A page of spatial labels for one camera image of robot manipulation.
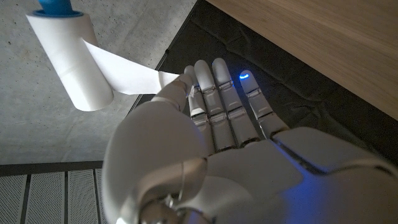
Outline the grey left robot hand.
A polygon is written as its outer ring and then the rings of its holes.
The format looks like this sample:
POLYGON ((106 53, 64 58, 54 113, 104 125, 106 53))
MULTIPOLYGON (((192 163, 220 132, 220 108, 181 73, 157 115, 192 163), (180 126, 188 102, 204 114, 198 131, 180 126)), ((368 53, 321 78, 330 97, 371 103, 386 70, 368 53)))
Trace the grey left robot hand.
POLYGON ((203 60, 138 106, 102 168, 109 223, 396 223, 397 169, 330 134, 290 128, 254 75, 203 60))

